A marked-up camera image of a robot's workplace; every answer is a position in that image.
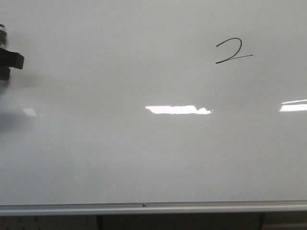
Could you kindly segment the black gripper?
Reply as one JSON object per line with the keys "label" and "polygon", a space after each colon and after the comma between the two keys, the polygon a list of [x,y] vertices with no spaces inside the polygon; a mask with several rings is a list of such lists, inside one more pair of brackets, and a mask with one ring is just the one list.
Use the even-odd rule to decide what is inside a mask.
{"label": "black gripper", "polygon": [[19,53],[0,49],[0,80],[8,81],[10,77],[10,68],[23,69],[24,56]]}

